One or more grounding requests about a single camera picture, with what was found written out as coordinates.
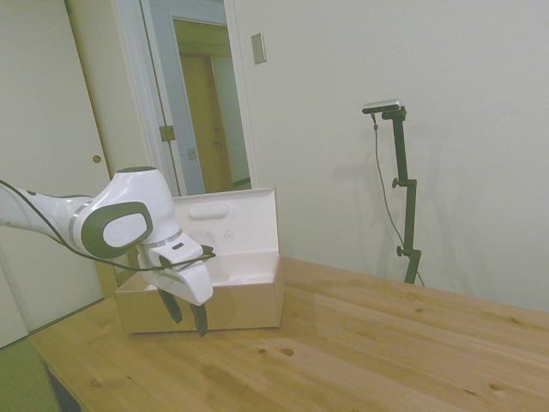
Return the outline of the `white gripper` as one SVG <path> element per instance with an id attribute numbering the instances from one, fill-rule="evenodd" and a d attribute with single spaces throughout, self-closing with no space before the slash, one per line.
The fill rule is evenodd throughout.
<path id="1" fill-rule="evenodd" d="M 183 321 L 176 297 L 188 301 L 199 336 L 208 333 L 208 315 L 203 303 L 213 296 L 213 286 L 204 261 L 212 254 L 213 248 L 203 245 L 138 247 L 142 274 L 158 288 L 172 320 L 176 324 Z"/>

